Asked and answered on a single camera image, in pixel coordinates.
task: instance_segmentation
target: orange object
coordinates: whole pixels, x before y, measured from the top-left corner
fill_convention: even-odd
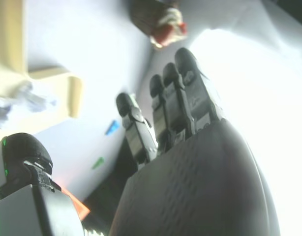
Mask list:
[[[61,191],[72,199],[73,204],[77,209],[80,220],[84,220],[90,213],[90,210],[79,199],[73,196],[72,193],[70,193],[67,189],[61,188]]]

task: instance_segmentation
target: gray floor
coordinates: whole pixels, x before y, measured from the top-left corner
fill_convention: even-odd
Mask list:
[[[53,178],[83,200],[110,172],[124,131],[105,136],[121,121],[119,92],[136,92],[150,58],[149,40],[128,18],[123,0],[27,0],[30,70],[63,65],[85,85],[81,117],[36,137],[49,151]],[[104,164],[92,170],[100,158]]]

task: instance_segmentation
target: small blue piece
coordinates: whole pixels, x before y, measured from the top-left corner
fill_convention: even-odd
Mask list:
[[[108,128],[108,130],[106,131],[105,135],[110,135],[114,133],[116,130],[118,130],[119,127],[120,124],[116,120],[114,120],[110,125],[110,127]]]

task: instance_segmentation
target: green object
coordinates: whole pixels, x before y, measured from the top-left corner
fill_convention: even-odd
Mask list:
[[[102,165],[104,163],[104,158],[100,157],[98,159],[98,161],[92,166],[92,170],[96,169],[97,167],[99,167],[100,165]]]

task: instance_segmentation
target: beige plastic tray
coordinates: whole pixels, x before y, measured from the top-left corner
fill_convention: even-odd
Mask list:
[[[0,130],[0,140],[7,135],[37,133],[77,117],[80,111],[82,80],[64,68],[28,72],[24,0],[0,0],[0,96],[11,96],[23,81],[45,84],[59,99],[56,111],[36,113],[17,121],[17,129]]]

